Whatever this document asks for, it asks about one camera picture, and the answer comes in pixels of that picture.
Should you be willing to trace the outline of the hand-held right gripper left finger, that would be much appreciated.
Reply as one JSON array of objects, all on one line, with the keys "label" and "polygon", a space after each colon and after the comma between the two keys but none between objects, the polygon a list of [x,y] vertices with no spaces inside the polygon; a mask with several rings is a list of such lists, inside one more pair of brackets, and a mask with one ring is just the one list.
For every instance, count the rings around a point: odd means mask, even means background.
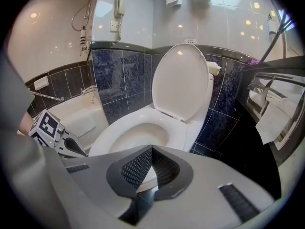
[{"label": "hand-held right gripper left finger", "polygon": [[153,147],[65,160],[65,209],[72,225],[151,225],[153,193],[138,192],[152,168]]}]

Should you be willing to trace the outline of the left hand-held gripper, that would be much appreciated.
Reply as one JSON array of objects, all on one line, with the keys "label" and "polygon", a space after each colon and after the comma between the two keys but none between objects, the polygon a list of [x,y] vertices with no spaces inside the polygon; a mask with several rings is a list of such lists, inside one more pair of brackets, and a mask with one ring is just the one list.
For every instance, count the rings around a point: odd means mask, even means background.
[{"label": "left hand-held gripper", "polygon": [[65,126],[60,123],[60,119],[48,110],[43,110],[34,118],[29,137],[41,146],[53,148],[66,157],[87,156],[77,136],[68,134],[62,139],[64,131]]}]

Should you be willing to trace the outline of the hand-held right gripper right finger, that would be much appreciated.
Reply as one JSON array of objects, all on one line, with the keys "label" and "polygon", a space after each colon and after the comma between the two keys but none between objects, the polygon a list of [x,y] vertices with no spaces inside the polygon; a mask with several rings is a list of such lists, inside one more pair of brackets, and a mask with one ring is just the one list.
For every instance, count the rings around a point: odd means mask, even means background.
[{"label": "hand-held right gripper right finger", "polygon": [[259,184],[227,164],[173,148],[163,148],[187,161],[193,180],[178,197],[156,201],[139,222],[141,229],[233,229],[242,224],[219,187],[233,184],[258,210],[275,199]]}]

